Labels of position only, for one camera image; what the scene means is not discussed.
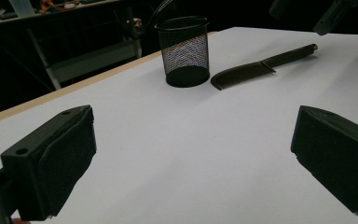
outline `dark background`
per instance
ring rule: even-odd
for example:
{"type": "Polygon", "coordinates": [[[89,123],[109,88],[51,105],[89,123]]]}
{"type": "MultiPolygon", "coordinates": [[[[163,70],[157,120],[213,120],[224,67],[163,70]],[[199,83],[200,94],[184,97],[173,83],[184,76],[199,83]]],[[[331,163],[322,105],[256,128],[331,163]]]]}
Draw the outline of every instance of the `dark background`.
{"type": "MultiPolygon", "coordinates": [[[[178,0],[170,6],[161,19],[188,15],[204,16],[210,22],[209,31],[242,26],[313,32],[313,26],[330,7],[333,0],[292,1],[278,20],[269,15],[272,2],[273,0],[178,0]]],[[[135,16],[147,21],[147,17],[150,16],[148,6],[138,6],[134,9],[135,16]]],[[[34,31],[38,38],[43,40],[50,59],[53,61],[62,59],[67,56],[68,48],[70,48],[70,54],[79,54],[116,41],[119,30],[114,27],[115,18],[109,10],[109,8],[101,9],[97,13],[92,12],[56,21],[60,23],[60,26],[54,22],[38,24],[34,31]],[[69,40],[66,45],[53,37],[48,38],[58,36],[60,40],[61,37],[56,34],[62,34],[62,32],[71,34],[62,35],[69,40]]],[[[358,34],[358,6],[352,8],[331,33],[358,34]]],[[[158,51],[157,34],[150,34],[143,42],[143,47],[145,55],[158,51]]],[[[113,64],[104,69],[118,65],[113,64]]],[[[102,71],[95,71],[85,77],[94,76],[102,71]]],[[[65,85],[74,82],[77,80],[72,80],[65,85]]],[[[23,29],[0,32],[0,111],[53,90],[43,64],[26,32],[23,29]]]]}

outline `white table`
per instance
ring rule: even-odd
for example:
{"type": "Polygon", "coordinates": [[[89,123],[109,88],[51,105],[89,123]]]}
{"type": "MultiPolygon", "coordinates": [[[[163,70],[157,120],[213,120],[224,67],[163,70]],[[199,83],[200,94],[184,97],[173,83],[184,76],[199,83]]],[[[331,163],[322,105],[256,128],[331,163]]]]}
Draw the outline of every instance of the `white table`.
{"type": "Polygon", "coordinates": [[[311,43],[312,56],[223,91],[167,85],[159,55],[101,74],[1,119],[0,153],[59,112],[91,105],[97,154],[45,223],[358,223],[290,151],[301,105],[358,124],[358,35],[231,28],[209,36],[211,74],[311,43]]]}

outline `wooden table edge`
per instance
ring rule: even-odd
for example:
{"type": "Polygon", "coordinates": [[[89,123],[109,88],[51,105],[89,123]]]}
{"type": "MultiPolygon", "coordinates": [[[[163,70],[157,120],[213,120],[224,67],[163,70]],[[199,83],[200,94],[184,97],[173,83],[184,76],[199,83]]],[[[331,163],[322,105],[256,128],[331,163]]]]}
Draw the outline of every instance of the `wooden table edge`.
{"type": "Polygon", "coordinates": [[[155,53],[152,53],[152,54],[149,54],[149,55],[146,55],[140,59],[137,59],[135,61],[132,61],[132,62],[129,62],[129,63],[125,63],[119,67],[116,67],[116,68],[113,68],[111,70],[108,70],[106,72],[103,72],[97,76],[94,76],[94,77],[90,77],[90,78],[87,78],[87,79],[84,79],[82,81],[79,81],[77,83],[74,83],[70,86],[67,86],[67,87],[64,87],[60,90],[57,90],[57,91],[53,91],[53,92],[50,92],[48,94],[45,94],[45,95],[42,95],[40,97],[37,97],[33,100],[30,100],[30,101],[27,101],[25,103],[22,103],[20,105],[15,105],[9,109],[6,109],[6,110],[3,110],[0,112],[0,120],[2,119],[6,119],[10,116],[13,116],[13,115],[16,115],[16,114],[19,114],[27,109],[30,109],[30,108],[33,108],[35,106],[38,106],[38,105],[42,105],[43,103],[46,103],[46,102],[49,102],[51,100],[54,100],[56,98],[59,98],[65,94],[68,94],[72,91],[77,91],[79,89],[82,89],[90,84],[93,84],[93,83],[96,83],[98,81],[101,81],[105,78],[108,78],[108,77],[111,77],[111,76],[114,76],[115,74],[118,74],[120,72],[123,72],[125,70],[128,70],[134,66],[137,66],[141,63],[145,63],[149,60],[152,60],[154,58],[157,58],[158,56],[161,55],[161,52],[158,51],[158,52],[155,52],[155,53]]]}

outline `black mesh pencil holder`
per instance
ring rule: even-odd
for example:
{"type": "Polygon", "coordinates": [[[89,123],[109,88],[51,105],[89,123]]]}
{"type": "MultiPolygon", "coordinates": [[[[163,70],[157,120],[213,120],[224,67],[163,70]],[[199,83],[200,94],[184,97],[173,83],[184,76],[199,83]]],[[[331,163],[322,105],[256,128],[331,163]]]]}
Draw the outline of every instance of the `black mesh pencil holder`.
{"type": "Polygon", "coordinates": [[[156,24],[166,81],[174,87],[193,87],[210,77],[208,21],[181,17],[156,24]]]}

